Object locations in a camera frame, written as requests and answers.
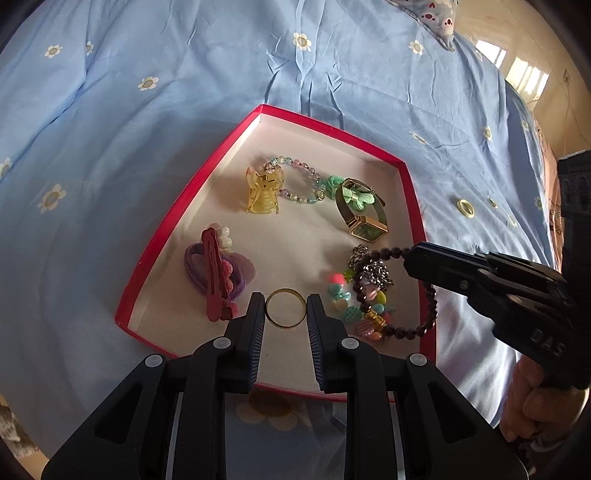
blue bead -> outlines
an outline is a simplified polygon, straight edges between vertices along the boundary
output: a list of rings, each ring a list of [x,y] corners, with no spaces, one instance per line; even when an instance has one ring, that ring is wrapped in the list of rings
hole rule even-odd
[[[343,286],[338,283],[331,283],[329,285],[329,293],[333,296],[338,295],[337,298],[340,298],[340,294],[343,293]]]

wristwatch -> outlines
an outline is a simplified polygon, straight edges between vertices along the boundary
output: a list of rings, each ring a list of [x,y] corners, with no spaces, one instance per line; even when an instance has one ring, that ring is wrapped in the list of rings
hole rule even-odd
[[[378,199],[377,202],[373,203],[378,219],[368,217],[366,215],[356,215],[351,211],[349,205],[345,201],[343,196],[343,188],[349,190],[357,190],[360,193],[371,193]],[[384,207],[386,203],[374,192],[374,190],[368,187],[365,183],[355,179],[346,179],[339,185],[335,193],[336,206],[339,208],[339,213],[347,227],[349,227],[349,233],[361,240],[366,242],[374,243],[378,239],[382,238],[388,233],[388,221],[386,219],[386,212]]]

dark bead bracelet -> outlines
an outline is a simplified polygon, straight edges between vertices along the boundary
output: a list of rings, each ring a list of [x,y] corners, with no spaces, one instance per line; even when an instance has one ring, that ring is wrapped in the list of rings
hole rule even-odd
[[[363,293],[363,285],[361,284],[363,268],[372,260],[389,260],[390,258],[406,258],[410,252],[409,248],[400,249],[394,248],[382,248],[381,250],[374,250],[370,254],[365,254],[361,260],[359,260],[355,267],[355,276],[353,277],[353,291],[357,293],[357,299],[361,302],[359,306],[363,313],[367,313],[372,309],[372,306],[367,302],[365,294]],[[423,337],[430,329],[435,326],[435,320],[437,319],[437,300],[435,300],[435,288],[429,283],[423,283],[425,289],[425,295],[427,297],[427,318],[423,325],[419,325],[415,329],[404,329],[401,327],[394,327],[392,325],[386,325],[381,331],[385,337],[395,336],[398,339],[406,338],[413,340],[416,336]]]

person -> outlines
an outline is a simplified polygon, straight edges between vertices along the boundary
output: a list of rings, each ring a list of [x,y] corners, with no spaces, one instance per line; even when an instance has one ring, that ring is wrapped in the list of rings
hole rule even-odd
[[[515,449],[523,448],[520,439],[533,439],[524,450],[528,463],[538,471],[564,443],[589,399],[588,388],[563,391],[542,387],[543,380],[542,367],[522,356],[513,370],[499,424]]]

blue pillow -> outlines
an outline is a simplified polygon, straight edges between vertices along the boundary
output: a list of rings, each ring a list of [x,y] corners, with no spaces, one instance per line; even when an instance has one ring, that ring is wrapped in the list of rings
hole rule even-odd
[[[453,28],[460,0],[387,0],[408,13],[431,32],[447,50],[453,47]]]

